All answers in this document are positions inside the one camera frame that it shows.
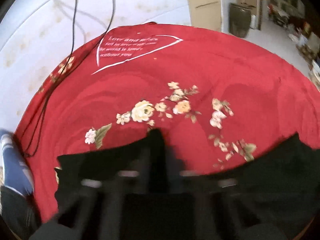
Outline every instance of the red object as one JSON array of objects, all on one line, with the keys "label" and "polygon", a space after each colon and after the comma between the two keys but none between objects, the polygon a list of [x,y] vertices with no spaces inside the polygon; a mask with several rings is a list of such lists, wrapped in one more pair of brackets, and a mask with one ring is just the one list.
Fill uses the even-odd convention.
[{"label": "red object", "polygon": [[[167,84],[172,81],[182,89],[197,86],[199,93],[188,96],[191,111],[187,116],[174,114],[176,102],[165,100],[170,107],[166,112],[173,118],[159,117],[161,112],[154,110],[150,119],[155,121],[154,127],[161,128],[167,143],[190,170],[215,173],[246,163],[236,151],[227,157],[230,145],[224,152],[221,145],[214,146],[212,135],[224,143],[238,142],[238,149],[239,141],[256,145],[252,153],[255,158],[295,132],[301,141],[320,148],[318,90],[295,67],[261,47],[202,28],[123,26],[111,30],[99,49],[94,48],[77,67],[98,40],[75,51],[73,65],[62,75],[65,79],[49,100],[39,149],[27,159],[35,178],[34,196],[43,221],[57,210],[54,192],[58,185],[53,169],[59,166],[57,156],[96,150],[95,144],[85,143],[86,132],[109,123],[112,128],[101,149],[145,137],[147,122],[130,120],[121,125],[116,123],[116,115],[131,111],[142,100],[153,106],[160,103],[172,94]],[[107,65],[113,66],[97,72]],[[34,96],[16,130],[23,149],[30,142],[45,94],[59,69],[44,82],[43,91]],[[215,111],[213,98],[227,101],[234,114],[222,110],[226,115],[221,121],[222,129],[210,124]],[[191,121],[192,115],[196,116],[195,123]],[[38,130],[30,152],[36,147],[37,135]]]}]

